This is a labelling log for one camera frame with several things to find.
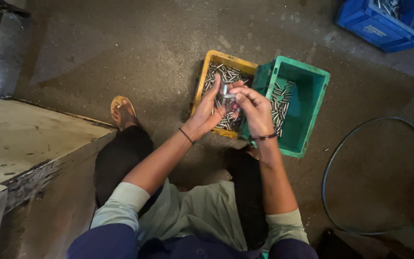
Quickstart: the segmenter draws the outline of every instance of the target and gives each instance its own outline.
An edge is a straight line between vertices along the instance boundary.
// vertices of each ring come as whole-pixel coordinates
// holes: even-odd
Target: green plastic bin
[[[282,154],[297,158],[305,155],[329,79],[328,72],[283,56],[258,66],[252,88],[268,99],[271,99],[276,81],[282,87],[287,81],[296,83],[288,88],[293,96],[282,125],[282,137],[278,139]],[[239,136],[250,139],[246,119],[241,124]]]

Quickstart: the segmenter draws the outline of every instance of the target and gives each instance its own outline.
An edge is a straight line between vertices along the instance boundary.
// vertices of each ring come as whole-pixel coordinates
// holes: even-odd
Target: stained floor
[[[371,118],[414,124],[414,49],[384,54],[334,23],[340,0],[28,1],[32,39],[13,97],[111,123],[128,96],[155,142],[189,116],[196,77],[214,49],[265,64],[283,55],[330,72],[302,159],[283,157],[311,242],[332,227],[321,202],[331,152]],[[206,134],[170,175],[192,187],[227,179],[226,147]],[[414,133],[397,122],[362,129],[335,158],[327,185],[333,216],[355,230],[414,226]]]

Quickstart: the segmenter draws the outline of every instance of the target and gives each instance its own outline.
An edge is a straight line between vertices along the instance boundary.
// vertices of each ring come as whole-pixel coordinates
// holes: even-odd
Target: yellow plastic crate
[[[193,109],[191,111],[191,115],[193,115],[194,111],[196,110],[197,106],[199,105],[202,97],[202,88],[204,87],[205,79],[207,76],[207,71],[209,68],[210,61],[223,63],[226,66],[235,67],[240,69],[242,72],[245,72],[250,75],[255,75],[258,64],[245,61],[240,58],[236,58],[225,53],[218,52],[216,50],[210,50],[207,52],[207,56],[204,60],[204,66],[202,67],[201,77],[199,78],[199,84],[197,86],[196,95],[194,97]],[[226,137],[237,139],[237,132],[213,128],[211,132],[220,134]]]

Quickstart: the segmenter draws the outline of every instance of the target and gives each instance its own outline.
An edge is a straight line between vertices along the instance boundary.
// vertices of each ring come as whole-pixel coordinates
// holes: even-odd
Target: blue crate
[[[374,0],[347,0],[336,23],[386,53],[414,48],[414,0],[403,0],[400,20],[379,9]]]

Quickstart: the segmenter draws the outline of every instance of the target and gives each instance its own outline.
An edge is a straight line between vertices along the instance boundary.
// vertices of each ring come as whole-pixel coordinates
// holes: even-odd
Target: black wrist band
[[[267,140],[267,139],[271,139],[271,138],[275,138],[275,137],[277,137],[277,133],[267,135],[267,136],[256,137],[256,138],[250,137],[250,141]]]
[[[184,131],[181,130],[181,128],[178,128],[178,129],[181,131],[181,133],[183,133],[183,135],[185,135],[185,137],[191,142],[191,144],[193,144],[193,146],[194,144],[196,144],[196,141],[192,141],[190,137],[188,137],[188,135]]]

